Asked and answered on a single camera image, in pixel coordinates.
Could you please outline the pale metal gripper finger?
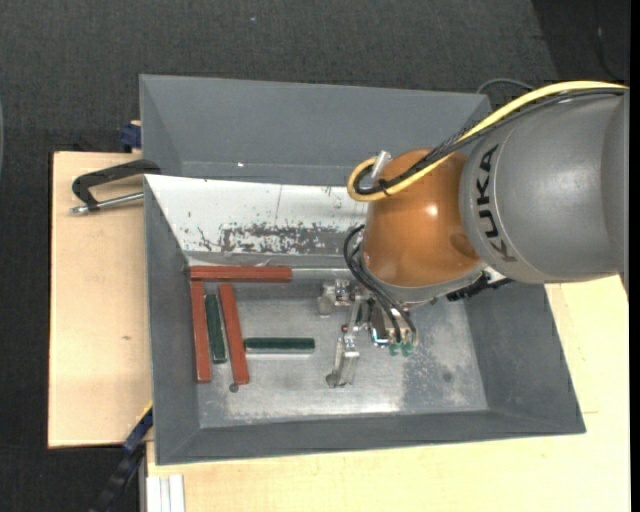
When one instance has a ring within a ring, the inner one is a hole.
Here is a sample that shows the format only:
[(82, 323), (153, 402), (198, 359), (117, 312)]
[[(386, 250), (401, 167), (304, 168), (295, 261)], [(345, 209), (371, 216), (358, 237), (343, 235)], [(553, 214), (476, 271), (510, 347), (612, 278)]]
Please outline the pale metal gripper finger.
[(352, 385), (355, 380), (360, 353), (353, 335), (344, 335), (336, 342), (332, 371), (326, 376), (330, 388)]
[(322, 291), (317, 299), (317, 309), (321, 316), (331, 315), (337, 308), (351, 305), (350, 281), (348, 279), (335, 279), (324, 281)]

